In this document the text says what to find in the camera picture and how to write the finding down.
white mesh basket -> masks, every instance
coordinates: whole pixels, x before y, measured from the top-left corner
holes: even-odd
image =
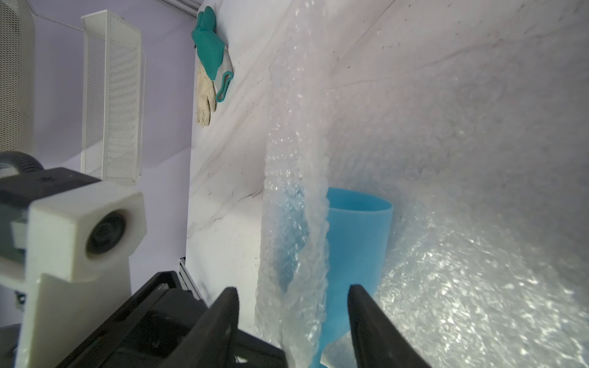
[[[0,151],[32,153],[35,24],[25,0],[0,0]]]
[[[81,171],[134,184],[141,175],[141,32],[108,10],[83,16],[82,23]]]

black cable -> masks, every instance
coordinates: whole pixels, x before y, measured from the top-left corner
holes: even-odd
[[[19,174],[43,170],[43,166],[37,159],[18,151],[0,152],[0,168],[2,166],[10,166],[17,170]]]

bubble wrap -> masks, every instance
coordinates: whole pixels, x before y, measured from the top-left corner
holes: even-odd
[[[395,204],[375,299],[434,368],[588,366],[588,49],[581,22],[336,86],[330,185]]]
[[[327,95],[322,4],[295,1],[270,67],[256,326],[289,367],[308,367],[325,319]]]

blue cup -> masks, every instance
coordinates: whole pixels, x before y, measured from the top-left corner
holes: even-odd
[[[360,284],[369,294],[374,295],[376,292],[393,217],[393,205],[374,195],[329,188],[327,199],[329,271],[326,319],[321,327],[319,350],[311,368],[322,367],[319,361],[323,349],[350,330],[350,286]]]

lavender wall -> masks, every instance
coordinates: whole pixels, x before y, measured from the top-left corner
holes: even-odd
[[[194,21],[154,1],[29,0],[41,15],[79,28],[109,9],[141,29],[146,55],[143,175],[147,236],[131,257],[131,285],[176,270],[186,246],[194,80]],[[34,156],[45,167],[80,169],[83,34],[36,19]],[[0,326],[18,323],[11,290],[0,287]]]

